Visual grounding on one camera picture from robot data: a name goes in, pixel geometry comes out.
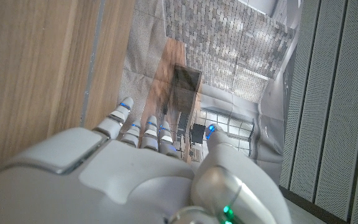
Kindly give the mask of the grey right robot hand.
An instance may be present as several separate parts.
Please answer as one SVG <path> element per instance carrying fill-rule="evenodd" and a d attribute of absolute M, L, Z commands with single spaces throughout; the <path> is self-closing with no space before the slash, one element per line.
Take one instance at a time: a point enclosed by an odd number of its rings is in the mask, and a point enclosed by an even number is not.
<path fill-rule="evenodd" d="M 193 169 L 169 125 L 150 117 L 126 133 L 125 98 L 92 130 L 71 128 L 0 170 L 0 223 L 290 223 L 277 184 L 217 124 Z"/>

